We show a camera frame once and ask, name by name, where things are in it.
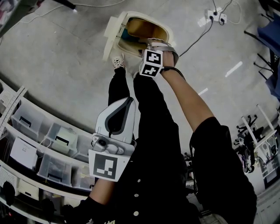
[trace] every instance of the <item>white cube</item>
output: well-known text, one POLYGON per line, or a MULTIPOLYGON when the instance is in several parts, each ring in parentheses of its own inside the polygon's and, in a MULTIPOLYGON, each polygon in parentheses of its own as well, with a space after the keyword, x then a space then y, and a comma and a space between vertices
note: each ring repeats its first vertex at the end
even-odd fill
POLYGON ((140 75, 156 77, 160 74, 163 66, 162 51, 145 50, 140 64, 140 75))

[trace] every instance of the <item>camera lens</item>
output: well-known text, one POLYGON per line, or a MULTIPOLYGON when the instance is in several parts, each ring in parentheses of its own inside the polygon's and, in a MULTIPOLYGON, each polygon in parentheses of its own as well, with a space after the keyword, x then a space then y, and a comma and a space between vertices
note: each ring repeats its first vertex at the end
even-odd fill
POLYGON ((99 140, 98 143, 101 145, 101 146, 105 146, 106 145, 106 142, 104 140, 99 140))

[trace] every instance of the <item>drawer handle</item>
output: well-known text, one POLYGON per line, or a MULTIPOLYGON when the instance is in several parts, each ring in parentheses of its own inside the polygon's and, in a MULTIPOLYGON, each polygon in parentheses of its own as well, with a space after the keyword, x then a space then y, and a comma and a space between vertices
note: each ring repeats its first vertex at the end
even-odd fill
POLYGON ((62 182, 62 178, 58 177, 58 176, 55 176, 55 175, 52 175, 52 174, 48 174, 48 177, 52 177, 52 178, 55 178, 55 179, 58 179, 60 180, 60 182, 62 182))
POLYGON ((69 141, 67 141, 67 140, 65 140, 65 139, 63 139, 63 138, 61 138, 61 137, 59 137, 59 136, 56 136, 56 139, 55 140, 60 140, 60 141, 62 141, 62 142, 65 142, 66 144, 67 144, 67 146, 68 146, 68 144, 69 144, 69 141))
POLYGON ((31 122, 28 121, 27 119, 25 119, 24 117, 21 116, 21 118, 19 119, 19 121, 23 120, 25 123, 27 123, 29 125, 29 127, 31 127, 31 122))

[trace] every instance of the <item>black sleeve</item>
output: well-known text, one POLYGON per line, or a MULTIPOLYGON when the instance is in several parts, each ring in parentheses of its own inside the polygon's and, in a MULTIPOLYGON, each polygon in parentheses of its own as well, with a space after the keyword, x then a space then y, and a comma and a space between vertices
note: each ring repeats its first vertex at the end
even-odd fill
POLYGON ((256 195, 231 146, 229 129, 211 117, 192 135, 193 167, 203 207, 229 224, 254 222, 256 195))
POLYGON ((86 224, 90 219, 95 224, 104 224, 114 220, 111 211, 110 206, 102 205, 88 197, 86 200, 81 201, 78 207, 65 212, 64 219, 67 224, 86 224))

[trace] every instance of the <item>hand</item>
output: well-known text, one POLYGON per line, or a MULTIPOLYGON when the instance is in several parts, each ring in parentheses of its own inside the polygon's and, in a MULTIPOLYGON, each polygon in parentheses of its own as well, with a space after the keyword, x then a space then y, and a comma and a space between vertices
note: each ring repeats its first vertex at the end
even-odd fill
POLYGON ((163 52, 163 66, 174 67, 174 56, 171 51, 163 52))

